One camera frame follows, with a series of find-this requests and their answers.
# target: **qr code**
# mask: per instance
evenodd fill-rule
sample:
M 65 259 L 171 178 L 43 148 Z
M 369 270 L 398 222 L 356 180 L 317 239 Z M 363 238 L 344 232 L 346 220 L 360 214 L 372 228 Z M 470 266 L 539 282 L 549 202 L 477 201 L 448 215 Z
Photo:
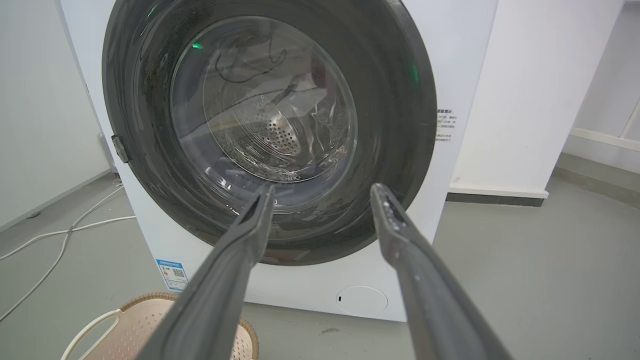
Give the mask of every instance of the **qr code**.
M 177 276 L 177 277 L 185 277 L 184 276 L 184 272 L 180 269 L 172 269 L 173 270 L 173 275 Z

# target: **washing machine door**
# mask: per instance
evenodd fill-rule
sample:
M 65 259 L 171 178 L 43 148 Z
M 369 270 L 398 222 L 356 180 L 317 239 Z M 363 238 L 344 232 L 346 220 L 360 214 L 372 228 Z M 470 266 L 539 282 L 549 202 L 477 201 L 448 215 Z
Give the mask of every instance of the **washing machine door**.
M 118 0 L 102 71 L 121 158 L 195 236 L 215 245 L 275 186 L 265 263 L 370 244 L 371 185 L 408 207 L 433 152 L 433 74 L 399 0 Z

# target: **front-loading washing machine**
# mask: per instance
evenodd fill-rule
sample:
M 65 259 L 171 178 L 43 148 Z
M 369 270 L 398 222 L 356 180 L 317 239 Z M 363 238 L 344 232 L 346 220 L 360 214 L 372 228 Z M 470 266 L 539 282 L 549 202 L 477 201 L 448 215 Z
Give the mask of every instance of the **front-loading washing machine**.
M 246 301 L 406 320 L 369 188 L 433 239 L 495 0 L 60 4 L 170 290 L 266 183 L 273 224 Z

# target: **blue and white sticker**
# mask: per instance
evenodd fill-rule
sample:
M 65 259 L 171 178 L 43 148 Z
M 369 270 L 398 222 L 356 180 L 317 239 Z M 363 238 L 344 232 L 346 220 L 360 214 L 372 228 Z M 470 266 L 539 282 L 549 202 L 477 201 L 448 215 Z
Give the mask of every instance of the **blue and white sticker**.
M 184 273 L 182 264 L 158 259 L 156 261 L 169 290 L 183 291 L 187 287 L 189 279 L 187 279 L 187 274 Z

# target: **floor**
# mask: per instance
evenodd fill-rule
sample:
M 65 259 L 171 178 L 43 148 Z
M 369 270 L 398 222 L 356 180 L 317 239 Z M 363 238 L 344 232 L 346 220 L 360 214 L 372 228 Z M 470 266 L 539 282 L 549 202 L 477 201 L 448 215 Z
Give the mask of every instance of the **floor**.
M 68 227 L 115 189 L 105 177 L 0 233 L 0 254 Z M 552 179 L 542 208 L 447 203 L 435 249 L 515 359 L 640 358 L 640 210 Z M 131 215 L 119 193 L 82 224 Z M 63 235 L 0 261 L 4 313 Z M 166 291 L 135 220 L 78 231 L 60 264 L 0 322 L 3 359 L 60 356 L 88 322 Z M 261 360 L 411 359 L 405 323 L 245 304 Z

